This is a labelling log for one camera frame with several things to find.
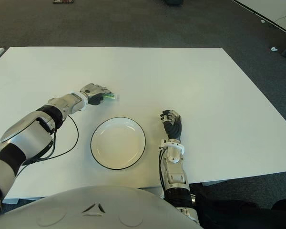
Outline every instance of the white plate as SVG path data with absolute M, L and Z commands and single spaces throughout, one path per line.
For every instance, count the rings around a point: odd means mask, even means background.
M 145 149 L 145 134 L 139 124 L 129 118 L 112 118 L 100 124 L 91 138 L 94 159 L 110 169 L 132 166 Z

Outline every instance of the green object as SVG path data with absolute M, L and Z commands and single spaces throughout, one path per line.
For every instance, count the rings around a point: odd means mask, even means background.
M 109 93 L 109 94 L 104 95 L 104 98 L 106 98 L 106 99 L 116 99 L 117 96 L 114 93 Z

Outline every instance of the black cable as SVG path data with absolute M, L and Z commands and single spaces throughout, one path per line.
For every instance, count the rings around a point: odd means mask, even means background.
M 286 16 L 276 19 L 273 23 L 276 23 L 278 20 L 281 20 L 283 18 L 286 18 Z
M 25 167 L 22 168 L 22 170 L 20 170 L 20 172 L 16 175 L 16 178 L 19 176 L 19 174 L 26 168 L 28 167 L 30 164 L 26 165 Z
M 53 158 L 56 158 L 56 157 L 62 156 L 62 155 L 64 155 L 64 154 L 66 154 L 66 153 L 70 152 L 71 150 L 73 150 L 73 149 L 74 149 L 74 147 L 77 145 L 77 142 L 78 142 L 78 139 L 79 139 L 79 131 L 78 131 L 77 125 L 76 125 L 75 121 L 73 120 L 73 118 L 71 118 L 71 116 L 69 116 L 69 115 L 68 115 L 68 117 L 69 117 L 69 118 L 72 120 L 72 122 L 74 123 L 75 128 L 76 128 L 76 132 L 77 132 L 77 138 L 76 138 L 76 142 L 75 142 L 74 146 L 73 146 L 71 149 L 69 149 L 68 151 L 66 151 L 66 152 L 64 152 L 64 153 L 62 153 L 62 154 L 59 154 L 59 155 L 57 155 L 57 156 L 53 156 L 53 157 L 50 157 L 50 158 L 44 159 L 44 160 L 42 160 L 42 161 L 46 161 L 46 160 L 50 160 L 50 159 L 53 159 Z
M 57 133 L 57 130 L 55 130 L 55 132 L 54 132 L 54 137 L 53 137 L 53 148 L 52 148 L 51 153 L 50 153 L 48 156 L 44 157 L 44 158 L 39 158 L 39 159 L 37 159 L 37 160 L 31 161 L 28 165 L 26 165 L 24 168 L 22 168 L 22 169 L 20 170 L 20 172 L 16 175 L 16 177 L 18 177 L 19 174 L 20 174 L 27 166 L 29 166 L 29 165 L 31 165 L 31 164 L 33 164 L 33 163 L 35 163 L 35 162 L 41 162 L 41 161 L 46 161 L 46 160 L 50 160 L 50 159 L 56 158 L 56 157 L 59 157 L 59 156 L 62 156 L 62 155 L 64 155 L 64 154 L 66 154 L 66 153 L 68 153 L 68 152 L 70 152 L 71 150 L 74 149 L 74 147 L 77 145 L 77 142 L 78 142 L 78 139 L 79 139 L 79 131 L 78 131 L 78 127 L 77 127 L 75 121 L 73 120 L 73 118 L 71 118 L 71 116 L 69 116 L 69 115 L 68 115 L 68 117 L 73 121 L 73 123 L 74 123 L 74 125 L 75 125 L 75 128 L 76 128 L 76 132 L 77 132 L 77 138 L 76 138 L 76 142 L 75 142 L 74 146 L 72 146 L 71 149 L 69 149 L 68 151 L 66 151 L 66 152 L 64 152 L 64 153 L 62 153 L 62 154 L 59 154 L 59 155 L 57 155 L 57 156 L 51 157 L 51 156 L 53 155 L 53 153 L 54 153 L 54 151 L 55 151 L 55 147 L 56 147 L 56 133 Z
M 162 186 L 163 191 L 165 191 L 165 185 L 164 185 L 164 179 L 163 179 L 162 170 L 161 170 L 161 161 L 162 161 L 162 158 L 163 158 L 165 151 L 166 150 L 163 149 L 163 150 L 160 150 L 160 153 L 159 153 L 159 176 L 160 176 L 160 182 L 161 182 L 161 186 Z
M 38 161 L 43 161 L 43 160 L 45 160 L 45 159 L 51 157 L 52 154 L 54 153 L 55 147 L 56 147 L 56 133 L 57 133 L 57 130 L 55 130 L 55 132 L 54 132 L 52 152 L 51 152 L 48 156 L 46 156 L 46 157 L 44 157 L 44 158 L 39 158 L 39 159 L 37 159 L 37 162 L 38 162 Z

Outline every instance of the robotic hand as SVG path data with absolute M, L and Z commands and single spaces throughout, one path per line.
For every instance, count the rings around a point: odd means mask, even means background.
M 199 224 L 197 212 L 183 170 L 184 146 L 181 145 L 181 116 L 174 110 L 165 110 L 160 115 L 168 141 L 162 140 L 159 155 L 160 181 L 164 199 L 180 212 Z
M 98 105 L 111 93 L 106 87 L 90 83 L 80 92 L 53 98 L 9 128 L 0 139 L 0 210 L 21 165 L 43 156 L 53 145 L 51 135 L 66 117 L 86 107 Z

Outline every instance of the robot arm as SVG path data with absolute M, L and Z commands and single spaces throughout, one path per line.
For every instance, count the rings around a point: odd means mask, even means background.
M 43 156 L 53 145 L 51 134 L 70 114 L 98 105 L 110 91 L 90 83 L 80 92 L 53 98 L 9 128 L 0 139 L 0 210 L 1 202 L 14 183 L 22 164 Z
M 181 145 L 181 116 L 174 110 L 166 110 L 160 115 L 168 141 L 162 140 L 159 155 L 160 180 L 164 199 L 180 212 L 199 224 L 194 209 L 190 187 L 183 170 L 184 146 Z

